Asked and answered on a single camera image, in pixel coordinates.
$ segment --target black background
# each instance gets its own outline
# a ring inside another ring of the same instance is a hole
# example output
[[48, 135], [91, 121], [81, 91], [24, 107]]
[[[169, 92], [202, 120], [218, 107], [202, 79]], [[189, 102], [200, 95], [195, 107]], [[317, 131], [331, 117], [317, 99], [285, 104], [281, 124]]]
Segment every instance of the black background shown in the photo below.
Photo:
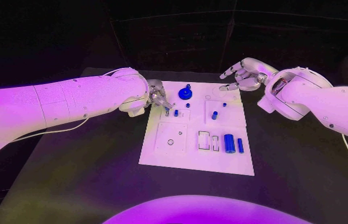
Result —
[[[343, 85], [347, 26], [348, 0], [2, 0], [0, 86], [74, 78], [88, 66], [222, 72], [245, 57]], [[0, 151], [0, 199], [39, 138]]]

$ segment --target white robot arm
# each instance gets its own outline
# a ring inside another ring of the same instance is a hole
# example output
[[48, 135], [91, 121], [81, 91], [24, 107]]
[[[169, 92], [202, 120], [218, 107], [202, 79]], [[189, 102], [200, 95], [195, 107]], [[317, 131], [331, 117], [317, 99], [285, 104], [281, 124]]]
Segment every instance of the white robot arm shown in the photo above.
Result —
[[160, 80], [147, 81], [133, 68], [110, 73], [0, 89], [0, 149], [22, 135], [110, 113], [117, 108], [131, 117], [143, 114], [153, 102], [172, 108]]
[[290, 119], [300, 120], [311, 111], [323, 125], [348, 135], [348, 87], [334, 87], [330, 81], [308, 68], [278, 71], [254, 58], [244, 59], [222, 74], [235, 74], [236, 83], [223, 85], [222, 91], [257, 90], [267, 85], [258, 105], [275, 110]]

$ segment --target blue object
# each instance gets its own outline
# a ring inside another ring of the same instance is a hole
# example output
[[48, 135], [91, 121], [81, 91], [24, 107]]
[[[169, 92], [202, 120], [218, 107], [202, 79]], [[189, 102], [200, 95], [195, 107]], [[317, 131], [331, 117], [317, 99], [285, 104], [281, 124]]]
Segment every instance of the blue object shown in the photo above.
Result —
[[188, 84], [188, 87], [180, 90], [180, 98], [189, 100], [193, 97], [192, 86]]
[[212, 119], [216, 120], [216, 118], [218, 118], [218, 112], [213, 112]]
[[229, 154], [236, 152], [236, 147], [235, 147], [235, 140], [234, 140], [234, 135], [232, 134], [226, 134], [223, 136], [225, 138], [225, 150]]
[[239, 152], [245, 153], [242, 138], [238, 139], [238, 148], [239, 148]]

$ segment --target table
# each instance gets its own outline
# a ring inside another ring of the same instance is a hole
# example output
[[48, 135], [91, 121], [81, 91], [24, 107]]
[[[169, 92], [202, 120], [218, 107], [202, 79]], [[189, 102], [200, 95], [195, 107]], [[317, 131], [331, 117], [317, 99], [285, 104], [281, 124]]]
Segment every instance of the table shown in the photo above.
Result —
[[[107, 71], [87, 68], [83, 76]], [[229, 82], [211, 73], [140, 72], [165, 81]], [[0, 223], [103, 223], [146, 201], [188, 194], [241, 199], [314, 223], [344, 223], [348, 151], [341, 135], [313, 114], [297, 122], [267, 113], [257, 105], [262, 89], [241, 94], [255, 176], [140, 165], [150, 108], [134, 118], [117, 110], [74, 131], [44, 135], [3, 200]]]

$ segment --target white board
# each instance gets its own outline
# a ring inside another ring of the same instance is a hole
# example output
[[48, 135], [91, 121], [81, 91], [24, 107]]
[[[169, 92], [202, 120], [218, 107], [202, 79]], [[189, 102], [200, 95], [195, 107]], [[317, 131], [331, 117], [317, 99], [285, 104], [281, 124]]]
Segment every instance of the white board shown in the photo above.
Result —
[[[188, 84], [193, 97], [182, 100], [179, 91]], [[173, 109], [166, 116], [163, 107], [152, 107], [140, 164], [254, 176], [239, 90], [222, 92], [222, 84], [216, 83], [163, 82], [163, 85]], [[235, 137], [236, 153], [232, 154], [225, 151], [226, 134]], [[239, 152], [239, 138], [245, 153]]]

